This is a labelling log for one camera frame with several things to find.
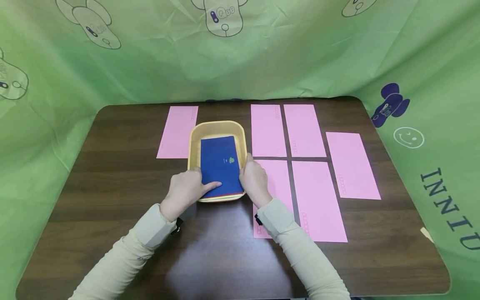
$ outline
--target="beige sleeve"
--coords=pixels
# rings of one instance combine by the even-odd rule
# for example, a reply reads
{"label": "beige sleeve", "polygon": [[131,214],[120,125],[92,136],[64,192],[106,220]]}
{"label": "beige sleeve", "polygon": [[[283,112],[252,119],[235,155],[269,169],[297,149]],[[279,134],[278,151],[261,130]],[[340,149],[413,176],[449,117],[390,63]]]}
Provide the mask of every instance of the beige sleeve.
{"label": "beige sleeve", "polygon": [[273,199],[257,214],[270,236],[282,247],[311,300],[350,300],[335,268],[279,199]]}
{"label": "beige sleeve", "polygon": [[116,299],[175,228],[176,223],[168,222],[153,205],[85,276],[69,300]]}

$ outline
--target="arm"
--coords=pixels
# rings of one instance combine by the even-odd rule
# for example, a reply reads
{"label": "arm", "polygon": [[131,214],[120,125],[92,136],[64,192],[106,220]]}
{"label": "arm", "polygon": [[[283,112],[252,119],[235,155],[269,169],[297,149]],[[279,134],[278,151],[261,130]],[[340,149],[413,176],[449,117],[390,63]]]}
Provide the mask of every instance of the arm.
{"label": "arm", "polygon": [[202,184],[200,168],[174,175],[168,194],[154,204],[130,232],[94,266],[69,300],[114,300],[176,228],[175,220],[220,182]]}
{"label": "arm", "polygon": [[261,207],[258,218],[282,247],[311,300],[350,300],[350,294],[335,268],[279,199]]}
{"label": "arm", "polygon": [[160,213],[160,206],[153,205],[126,236],[113,244],[69,300],[116,299],[175,227]]}
{"label": "arm", "polygon": [[259,209],[258,218],[279,244],[307,289],[311,300],[350,300],[349,293],[327,257],[295,223],[293,214],[267,188],[265,170],[251,154],[240,170],[240,182]]}

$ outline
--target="pink envelope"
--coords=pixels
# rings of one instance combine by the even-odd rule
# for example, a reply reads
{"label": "pink envelope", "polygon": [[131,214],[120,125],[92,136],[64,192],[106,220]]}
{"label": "pink envelope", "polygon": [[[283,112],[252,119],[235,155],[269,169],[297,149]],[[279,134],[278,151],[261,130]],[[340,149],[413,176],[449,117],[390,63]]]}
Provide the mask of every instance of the pink envelope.
{"label": "pink envelope", "polygon": [[[272,197],[280,199],[293,213],[290,177],[285,160],[256,160],[266,171],[268,176],[268,191]],[[265,227],[258,225],[255,220],[257,207],[253,205],[253,237],[256,239],[271,239]]]}
{"label": "pink envelope", "polygon": [[312,104],[285,104],[285,121],[293,157],[326,157],[315,107]]}
{"label": "pink envelope", "polygon": [[188,158],[190,133],[197,123],[198,106],[171,106],[157,158]]}
{"label": "pink envelope", "polygon": [[252,104],[252,155],[286,157],[280,105]]}
{"label": "pink envelope", "polygon": [[340,197],[381,199],[360,135],[327,132],[326,136]]}
{"label": "pink envelope", "polygon": [[347,242],[326,162],[293,161],[300,226],[314,241]]}

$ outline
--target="green cloth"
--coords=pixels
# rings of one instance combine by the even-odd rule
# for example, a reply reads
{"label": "green cloth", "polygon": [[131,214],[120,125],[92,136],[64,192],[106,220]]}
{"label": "green cloth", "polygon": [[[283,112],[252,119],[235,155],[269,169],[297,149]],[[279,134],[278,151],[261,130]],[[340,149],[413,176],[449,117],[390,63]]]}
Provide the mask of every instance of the green cloth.
{"label": "green cloth", "polygon": [[450,271],[448,295],[410,299],[479,298],[478,0],[98,1],[0,1],[3,299],[102,107],[341,95],[375,119]]}

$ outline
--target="hand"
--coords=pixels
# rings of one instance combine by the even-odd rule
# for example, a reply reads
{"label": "hand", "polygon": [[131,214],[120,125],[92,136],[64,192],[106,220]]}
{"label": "hand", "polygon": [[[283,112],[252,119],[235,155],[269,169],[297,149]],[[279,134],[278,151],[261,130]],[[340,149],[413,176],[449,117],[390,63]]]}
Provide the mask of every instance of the hand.
{"label": "hand", "polygon": [[222,183],[218,181],[203,185],[199,167],[173,175],[168,194],[160,203],[160,212],[168,221],[173,222],[206,192],[220,185]]}
{"label": "hand", "polygon": [[260,208],[272,201],[267,189],[267,173],[259,163],[247,154],[247,163],[240,170],[240,183],[256,207]]}

